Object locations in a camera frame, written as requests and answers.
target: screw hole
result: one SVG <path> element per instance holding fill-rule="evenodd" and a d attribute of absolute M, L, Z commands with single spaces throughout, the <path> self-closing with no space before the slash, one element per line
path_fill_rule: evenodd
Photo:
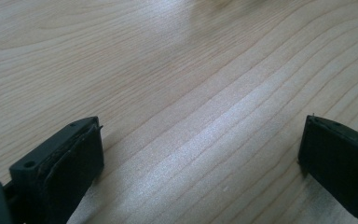
<path fill-rule="evenodd" d="M 36 163 L 34 161 L 27 161 L 25 164 L 24 164 L 24 167 L 25 168 L 31 168 L 33 166 L 35 166 Z"/>

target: small hole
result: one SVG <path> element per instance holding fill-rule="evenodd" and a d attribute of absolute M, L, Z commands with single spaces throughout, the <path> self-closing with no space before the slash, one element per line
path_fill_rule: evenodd
<path fill-rule="evenodd" d="M 27 161 L 25 164 L 24 164 L 24 167 L 25 168 L 31 168 L 33 166 L 35 166 L 36 163 L 34 161 Z"/>

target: wood grain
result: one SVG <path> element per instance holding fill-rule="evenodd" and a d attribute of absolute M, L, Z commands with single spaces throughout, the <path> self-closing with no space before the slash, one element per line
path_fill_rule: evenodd
<path fill-rule="evenodd" d="M 69 223 L 358 223 L 296 163 L 312 113 L 358 131 L 358 1 L 0 0 L 0 180 L 104 126 Z"/>

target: wooden table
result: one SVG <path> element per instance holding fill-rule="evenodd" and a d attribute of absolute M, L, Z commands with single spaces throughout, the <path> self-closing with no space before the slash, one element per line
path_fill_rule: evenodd
<path fill-rule="evenodd" d="M 312 113 L 358 131 L 358 1 L 0 0 L 0 181 L 104 126 L 70 223 L 358 223 L 296 163 Z"/>

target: light wood surface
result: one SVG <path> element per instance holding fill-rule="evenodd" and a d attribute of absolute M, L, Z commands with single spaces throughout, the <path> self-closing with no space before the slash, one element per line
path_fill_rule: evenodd
<path fill-rule="evenodd" d="M 300 173 L 312 113 L 358 131 L 358 1 L 0 0 L 0 181 L 104 126 L 70 223 L 358 223 Z"/>

